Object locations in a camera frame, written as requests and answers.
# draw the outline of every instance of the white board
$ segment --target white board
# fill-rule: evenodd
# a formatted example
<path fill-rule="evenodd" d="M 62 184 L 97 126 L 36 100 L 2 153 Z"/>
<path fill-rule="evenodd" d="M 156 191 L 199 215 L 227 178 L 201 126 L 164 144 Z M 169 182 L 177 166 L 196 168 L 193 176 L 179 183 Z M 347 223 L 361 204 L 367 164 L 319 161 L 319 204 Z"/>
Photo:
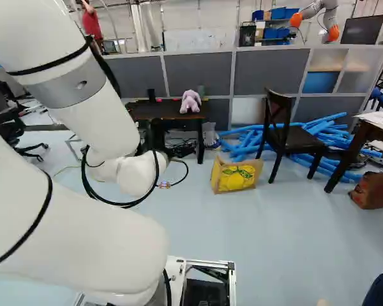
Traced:
<path fill-rule="evenodd" d="M 165 31 L 166 51 L 230 48 L 235 37 L 234 28 L 169 30 Z"/>

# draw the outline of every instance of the yellow paper bag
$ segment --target yellow paper bag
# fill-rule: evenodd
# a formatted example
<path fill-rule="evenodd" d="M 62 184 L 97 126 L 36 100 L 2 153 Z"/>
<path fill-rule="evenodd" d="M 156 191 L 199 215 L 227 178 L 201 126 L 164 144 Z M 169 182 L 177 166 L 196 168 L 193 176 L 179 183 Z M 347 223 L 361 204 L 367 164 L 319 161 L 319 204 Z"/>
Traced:
<path fill-rule="evenodd" d="M 211 170 L 211 188 L 215 194 L 255 188 L 263 165 L 261 159 L 226 163 L 217 155 Z"/>

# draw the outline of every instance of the wooden chair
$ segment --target wooden chair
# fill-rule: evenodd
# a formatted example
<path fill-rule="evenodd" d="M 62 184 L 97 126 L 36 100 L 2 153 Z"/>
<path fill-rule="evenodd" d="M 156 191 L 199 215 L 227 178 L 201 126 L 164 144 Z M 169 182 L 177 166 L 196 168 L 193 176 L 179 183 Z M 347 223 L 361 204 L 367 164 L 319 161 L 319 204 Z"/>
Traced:
<path fill-rule="evenodd" d="M 270 184 L 274 182 L 282 157 L 289 154 L 311 154 L 314 156 L 308 173 L 308 179 L 312 179 L 320 159 L 327 149 L 325 144 L 302 127 L 289 126 L 295 98 L 278 94 L 267 88 L 266 91 L 264 131 L 256 159 L 261 157 L 265 142 L 276 152 L 276 161 L 268 182 Z M 283 123 L 283 127 L 277 127 L 277 122 Z"/>

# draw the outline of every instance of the lemon print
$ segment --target lemon print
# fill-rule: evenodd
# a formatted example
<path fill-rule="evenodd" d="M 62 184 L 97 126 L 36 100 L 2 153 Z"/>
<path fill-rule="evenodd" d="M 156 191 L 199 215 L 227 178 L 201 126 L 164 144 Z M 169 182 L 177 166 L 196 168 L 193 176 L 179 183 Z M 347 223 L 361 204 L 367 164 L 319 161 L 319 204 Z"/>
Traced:
<path fill-rule="evenodd" d="M 239 172 L 235 172 L 229 176 L 229 180 L 227 181 L 227 189 L 228 190 L 236 190 L 241 189 L 244 184 L 244 178 L 240 175 Z"/>
<path fill-rule="evenodd" d="M 222 171 L 219 191 L 233 191 L 244 189 L 254 184 L 255 168 L 250 165 L 229 166 Z"/>
<path fill-rule="evenodd" d="M 248 165 L 248 164 L 246 164 L 244 166 L 240 166 L 239 169 L 245 170 L 251 175 L 253 175 L 255 173 L 255 168 L 253 166 Z"/>

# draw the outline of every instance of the plush bunny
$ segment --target plush bunny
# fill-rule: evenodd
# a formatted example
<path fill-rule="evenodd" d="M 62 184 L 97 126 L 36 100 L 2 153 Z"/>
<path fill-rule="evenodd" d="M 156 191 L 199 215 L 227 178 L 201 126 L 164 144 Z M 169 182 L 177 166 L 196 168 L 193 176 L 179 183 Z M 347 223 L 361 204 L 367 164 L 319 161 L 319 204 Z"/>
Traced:
<path fill-rule="evenodd" d="M 199 105 L 201 104 L 202 100 L 200 99 L 200 95 L 197 92 L 191 89 L 185 91 L 182 98 L 180 113 L 187 113 L 189 108 L 192 110 L 193 113 L 199 113 Z"/>

